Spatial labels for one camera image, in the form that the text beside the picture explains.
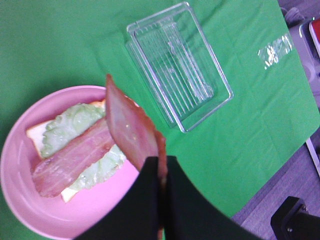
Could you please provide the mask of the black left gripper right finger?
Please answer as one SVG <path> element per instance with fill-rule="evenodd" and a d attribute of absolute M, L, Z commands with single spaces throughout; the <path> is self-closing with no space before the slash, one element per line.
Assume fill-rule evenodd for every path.
<path fill-rule="evenodd" d="M 175 156 L 167 157 L 164 232 L 167 240 L 258 240 L 215 208 Z"/>

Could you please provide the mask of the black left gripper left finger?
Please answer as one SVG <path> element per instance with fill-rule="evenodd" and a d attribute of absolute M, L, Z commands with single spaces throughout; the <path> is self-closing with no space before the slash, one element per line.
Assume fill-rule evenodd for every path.
<path fill-rule="evenodd" d="M 156 240 L 158 158 L 146 158 L 138 177 L 119 203 L 77 240 Z"/>

